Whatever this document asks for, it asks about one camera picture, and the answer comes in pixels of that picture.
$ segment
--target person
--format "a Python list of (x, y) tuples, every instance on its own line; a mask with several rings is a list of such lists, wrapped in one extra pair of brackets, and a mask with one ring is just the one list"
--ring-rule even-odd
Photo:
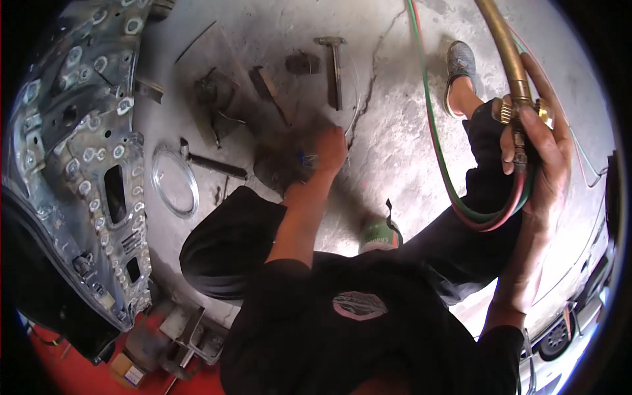
[[(187, 280), (207, 295), (243, 299), (221, 355), (226, 394), (516, 392), (521, 330), (564, 208), (571, 162), (559, 103), (533, 59), (521, 58), (557, 122), (551, 131), (533, 109), (520, 108), (541, 165), (529, 200), (499, 229), (473, 231), (448, 208), (394, 250), (314, 252), (329, 190), (347, 157), (342, 129), (329, 128), (317, 141), (319, 164), (307, 182), (266, 173), (284, 196), (280, 205), (240, 187), (192, 232), (181, 254)], [(463, 200), (495, 212), (511, 189), (511, 131), (491, 118), (491, 102), (476, 96), (471, 49), (454, 42), (447, 59), (444, 102), (451, 115), (466, 118), (478, 164), (467, 172)], [(475, 341), (447, 306), (496, 277)]]

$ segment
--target hand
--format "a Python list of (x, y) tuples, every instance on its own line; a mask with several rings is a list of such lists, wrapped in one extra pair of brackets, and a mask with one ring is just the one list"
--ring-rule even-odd
[(337, 174), (347, 159), (347, 141), (341, 127), (325, 129), (316, 141), (318, 170)]
[[(550, 130), (533, 109), (520, 109), (520, 119), (526, 135), (542, 158), (541, 165), (536, 169), (531, 196), (523, 207), (527, 216), (523, 216), (523, 220), (527, 219), (530, 224), (547, 231), (555, 231), (568, 194), (573, 142), (553, 89), (531, 56), (523, 53), (520, 58), (538, 94), (551, 105), (554, 114), (554, 129)], [(510, 127), (502, 132), (501, 150), (503, 171), (511, 174), (514, 170), (512, 161), (515, 148)]]

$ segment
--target sneaker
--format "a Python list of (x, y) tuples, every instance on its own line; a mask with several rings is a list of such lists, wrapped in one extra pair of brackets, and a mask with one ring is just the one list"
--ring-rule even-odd
[(447, 74), (446, 94), (443, 98), (443, 105), (452, 118), (465, 119), (465, 115), (456, 115), (447, 101), (447, 96), (450, 94), (450, 89), (452, 88), (452, 82), (461, 76), (467, 76), (472, 81), (472, 89), (474, 90), (474, 94), (476, 94), (476, 87), (474, 87), (474, 75), (476, 75), (474, 52), (472, 52), (470, 46), (463, 41), (453, 42), (447, 50)]

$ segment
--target wrist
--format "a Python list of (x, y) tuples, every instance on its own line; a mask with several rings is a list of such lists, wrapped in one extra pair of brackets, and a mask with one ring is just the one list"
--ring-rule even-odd
[(321, 176), (324, 178), (330, 178), (333, 180), (337, 174), (340, 172), (340, 167), (328, 167), (328, 166), (319, 166), (316, 167), (313, 176)]
[(523, 212), (520, 229), (522, 233), (530, 233), (540, 240), (550, 241), (555, 235), (556, 229), (557, 221), (542, 219)]

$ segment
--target brass torch handle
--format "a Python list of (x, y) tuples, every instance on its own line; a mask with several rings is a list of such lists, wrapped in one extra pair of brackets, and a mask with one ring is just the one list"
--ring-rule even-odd
[(525, 68), (522, 65), (520, 55), (505, 19), (498, 12), (498, 7), (496, 7), (494, 0), (475, 1), (481, 14), (483, 14), (483, 18), (485, 18), (485, 22), (487, 22), (487, 26), (496, 42), (496, 48), (498, 48), (498, 52), (501, 55), (514, 108), (517, 109), (521, 105), (533, 107)]

